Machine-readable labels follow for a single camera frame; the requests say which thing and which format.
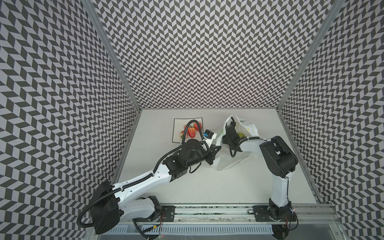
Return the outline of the white plastic bag lemon print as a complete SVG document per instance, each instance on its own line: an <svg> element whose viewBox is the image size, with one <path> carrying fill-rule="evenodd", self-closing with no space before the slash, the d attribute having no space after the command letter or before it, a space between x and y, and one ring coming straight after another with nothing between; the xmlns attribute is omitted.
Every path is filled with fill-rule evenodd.
<svg viewBox="0 0 384 240"><path fill-rule="evenodd" d="M225 135L225 126L232 121L236 122L236 132L245 134L244 138L240 138L235 149L230 149L228 145L224 145L222 138ZM212 165L216 171L224 171L233 168L243 161L262 157L260 145L265 140L260 137L259 130L255 124L248 122L237 115L231 115L227 118L223 127L220 129L213 145L221 146L221 150L216 154L216 158Z"/></svg>

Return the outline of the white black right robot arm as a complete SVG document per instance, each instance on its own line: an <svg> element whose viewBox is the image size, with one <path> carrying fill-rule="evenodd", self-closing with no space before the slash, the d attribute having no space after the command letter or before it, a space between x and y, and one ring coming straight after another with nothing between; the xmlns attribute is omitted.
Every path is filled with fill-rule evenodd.
<svg viewBox="0 0 384 240"><path fill-rule="evenodd" d="M229 125L225 125L223 144L228 145L229 153L235 158L237 153L261 152L269 171L273 174L272 196L269 199L267 213L275 222L298 220L292 202L289 200L289 182L298 164L298 158L280 137L263 140L259 136L240 136L236 131L236 122L231 117Z"/></svg>

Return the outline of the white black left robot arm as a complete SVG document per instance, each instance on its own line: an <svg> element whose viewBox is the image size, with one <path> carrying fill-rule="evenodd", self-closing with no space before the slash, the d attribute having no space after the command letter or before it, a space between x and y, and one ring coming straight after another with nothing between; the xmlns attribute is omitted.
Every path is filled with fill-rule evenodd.
<svg viewBox="0 0 384 240"><path fill-rule="evenodd" d="M152 171L122 183L103 182L95 190L87 209L95 233L104 234L123 219L157 220L163 209L159 200L143 195L181 178L194 165L202 162L212 165L220 150L220 146L209 147L205 141L188 140L163 156Z"/></svg>

